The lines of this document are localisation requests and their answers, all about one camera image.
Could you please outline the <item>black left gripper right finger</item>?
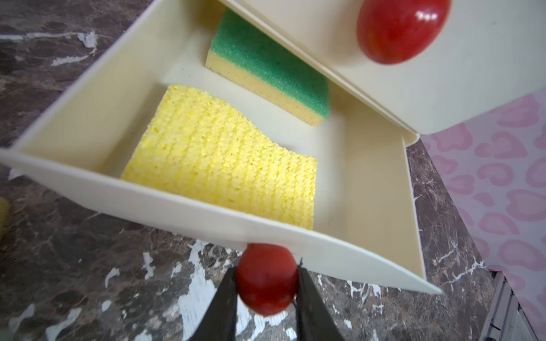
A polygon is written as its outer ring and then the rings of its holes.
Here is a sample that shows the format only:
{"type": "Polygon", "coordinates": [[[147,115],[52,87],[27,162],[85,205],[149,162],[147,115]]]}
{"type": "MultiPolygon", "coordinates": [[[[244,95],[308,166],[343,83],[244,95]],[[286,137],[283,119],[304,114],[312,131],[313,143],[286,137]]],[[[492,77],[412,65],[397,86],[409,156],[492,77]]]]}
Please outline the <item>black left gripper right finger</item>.
{"type": "Polygon", "coordinates": [[[298,266],[297,339],[344,341],[306,268],[298,266]]]}

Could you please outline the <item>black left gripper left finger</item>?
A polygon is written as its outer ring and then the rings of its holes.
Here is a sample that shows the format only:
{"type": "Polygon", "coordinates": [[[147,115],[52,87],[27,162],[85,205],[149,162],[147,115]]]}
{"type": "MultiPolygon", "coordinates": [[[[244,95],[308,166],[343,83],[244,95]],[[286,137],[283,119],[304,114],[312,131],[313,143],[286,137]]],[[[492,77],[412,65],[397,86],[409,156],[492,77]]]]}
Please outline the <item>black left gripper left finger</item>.
{"type": "Polygon", "coordinates": [[[234,341],[237,325],[237,268],[231,267],[221,281],[202,321],[190,341],[234,341]]]}

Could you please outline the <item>red drawer knob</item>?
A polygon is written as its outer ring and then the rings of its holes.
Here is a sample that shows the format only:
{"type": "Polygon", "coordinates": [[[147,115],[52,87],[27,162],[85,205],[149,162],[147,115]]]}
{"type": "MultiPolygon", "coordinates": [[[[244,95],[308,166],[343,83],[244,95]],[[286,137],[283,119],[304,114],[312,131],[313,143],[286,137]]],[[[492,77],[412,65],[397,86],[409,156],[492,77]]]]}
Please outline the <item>red drawer knob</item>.
{"type": "Polygon", "coordinates": [[[438,37],[452,7],[449,0],[368,0],[359,11],[358,45],[372,61],[403,63],[438,37]]]}
{"type": "Polygon", "coordinates": [[[244,304],[263,316],[284,311],[298,287],[292,253],[273,244],[250,244],[237,265],[237,292],[244,304]]]}

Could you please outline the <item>red top drawer knob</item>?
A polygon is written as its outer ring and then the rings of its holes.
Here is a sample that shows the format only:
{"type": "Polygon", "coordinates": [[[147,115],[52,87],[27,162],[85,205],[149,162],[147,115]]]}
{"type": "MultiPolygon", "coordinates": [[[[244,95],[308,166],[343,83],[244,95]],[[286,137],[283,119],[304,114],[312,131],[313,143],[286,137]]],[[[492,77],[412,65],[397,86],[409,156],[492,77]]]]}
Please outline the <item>red top drawer knob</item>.
{"type": "Polygon", "coordinates": [[[403,63],[438,37],[452,7],[449,0],[368,0],[359,11],[358,45],[372,61],[403,63]]]}

